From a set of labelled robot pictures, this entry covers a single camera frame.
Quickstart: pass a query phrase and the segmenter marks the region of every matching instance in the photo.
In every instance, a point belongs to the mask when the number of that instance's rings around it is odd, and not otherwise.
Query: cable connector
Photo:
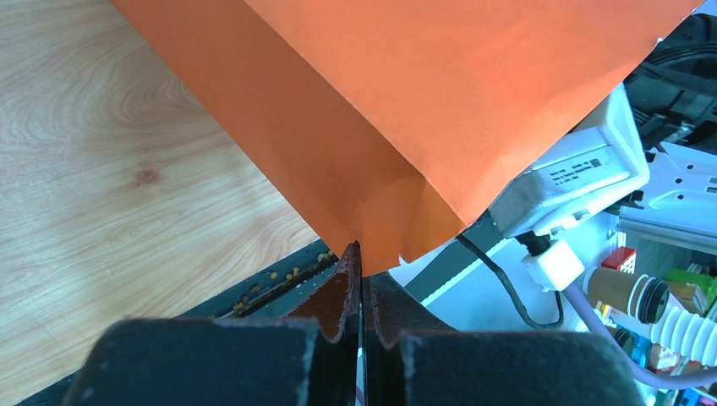
[[[563,290],[585,271],[583,263],[564,240],[555,241],[542,254],[526,255],[523,264],[544,291]]]

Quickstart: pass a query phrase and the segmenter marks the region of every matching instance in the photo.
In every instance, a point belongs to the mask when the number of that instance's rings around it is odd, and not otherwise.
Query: wooden table
[[[316,239],[107,0],[0,3],[0,55],[1,405]]]

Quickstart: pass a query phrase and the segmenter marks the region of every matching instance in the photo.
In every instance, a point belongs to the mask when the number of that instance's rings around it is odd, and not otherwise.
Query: orange paper
[[[113,0],[364,273],[474,221],[698,0]]]

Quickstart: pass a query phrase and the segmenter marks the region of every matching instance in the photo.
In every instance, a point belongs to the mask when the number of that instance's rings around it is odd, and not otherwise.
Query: cable
[[[577,282],[573,282],[565,290],[562,291],[565,297],[570,302],[577,314],[583,319],[585,325],[588,326],[591,332],[599,334],[603,337],[607,337],[610,341],[620,349],[620,353],[627,359],[632,374],[638,381],[650,385],[651,387],[660,387],[664,389],[687,389],[689,387],[701,387],[717,382],[717,367],[711,367],[700,372],[696,372],[689,375],[680,376],[659,376],[654,373],[645,370],[640,365],[630,359],[624,351],[617,344],[617,341],[612,337],[607,328],[603,325],[602,320],[595,314],[593,306],[590,305],[582,289],[578,286]]]
[[[525,324],[531,326],[535,330],[558,330],[562,327],[563,324],[563,309],[562,309],[562,302],[560,293],[556,292],[556,304],[558,306],[558,321],[555,321],[553,323],[548,324],[539,324],[535,320],[533,320],[530,315],[528,314],[528,311],[525,309],[525,305],[523,305],[523,302],[520,300],[520,296],[517,295],[517,292],[515,288],[513,287],[513,284],[511,283],[511,280],[506,275],[505,271],[502,270],[485,252],[483,252],[480,248],[478,248],[471,240],[467,239],[462,234],[458,234],[456,237],[459,243],[461,243],[464,247],[466,247],[469,251],[474,253],[478,258],[483,261],[485,265],[489,267],[493,273],[498,277],[498,280],[501,281],[503,284],[503,288],[508,292],[508,295],[511,297],[511,301],[513,302],[513,305],[515,306],[517,313],[520,315],[520,318],[525,321]]]

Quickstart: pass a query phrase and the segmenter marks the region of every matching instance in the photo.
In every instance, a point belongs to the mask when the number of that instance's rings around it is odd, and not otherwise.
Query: green object
[[[707,302],[711,304],[717,297],[717,278],[703,275],[701,273],[687,272],[684,269],[673,269],[665,278],[670,282],[691,283],[699,286],[707,295]]]

